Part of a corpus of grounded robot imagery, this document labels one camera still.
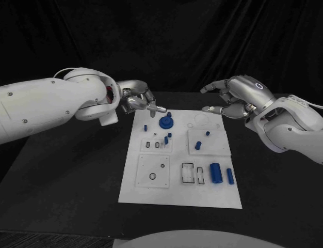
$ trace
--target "black backdrop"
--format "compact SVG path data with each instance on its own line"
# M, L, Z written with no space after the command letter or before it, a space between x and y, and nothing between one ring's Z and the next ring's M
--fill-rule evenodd
M248 74L323 105L323 1L0 0L0 86L66 67L153 91ZM0 145L0 178L24 140Z

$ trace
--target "robotic hand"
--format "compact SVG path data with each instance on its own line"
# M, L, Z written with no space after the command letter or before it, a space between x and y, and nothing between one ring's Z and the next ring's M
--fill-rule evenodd
M0 87L0 144L39 133L68 122L98 119L102 126L118 122L115 108L166 113L145 82L115 82L102 72L73 69L62 79L19 82Z
M245 119L245 126L274 152L295 150L323 164L323 117L310 105L323 106L294 95L277 99L266 86L246 75L212 82L200 92L213 89L219 89L228 106L206 106L202 111Z

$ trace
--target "black table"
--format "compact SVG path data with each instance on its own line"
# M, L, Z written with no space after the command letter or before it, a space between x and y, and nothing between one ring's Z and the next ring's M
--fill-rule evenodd
M155 92L168 109L222 105L217 94ZM323 247L323 165L272 152L223 118L243 209L118 203L134 114L72 119L33 135L0 184L0 230L132 239L167 230L233 232L285 247Z

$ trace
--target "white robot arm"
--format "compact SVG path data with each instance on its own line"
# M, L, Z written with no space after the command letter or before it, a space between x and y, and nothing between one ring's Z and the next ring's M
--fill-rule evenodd
M212 82L200 92L213 89L220 89L229 106L206 106L204 112L245 119L245 126L272 151L295 150L323 164L323 117L310 105L320 109L323 106L294 95L277 99L266 86L246 75Z
M39 133L68 122L98 119L102 126L118 122L115 108L166 113L155 106L147 84L115 82L102 72L75 68L62 79L47 78L0 87L0 144Z

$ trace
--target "blue part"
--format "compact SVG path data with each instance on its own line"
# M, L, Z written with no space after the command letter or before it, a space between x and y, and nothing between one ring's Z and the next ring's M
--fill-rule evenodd
M158 125L163 129L170 129L174 125L174 121L173 121L171 117L168 117L168 116L161 117L158 120Z
M194 149L199 150L200 149L200 141L196 142L196 146L194 146Z
M219 164L213 163L210 164L210 172L212 172L212 183L222 183L222 174L220 174L220 168Z
M235 184L235 182L233 182L233 176L232 176L232 170L229 168L226 169L226 176L228 176L228 182L229 182L229 184Z

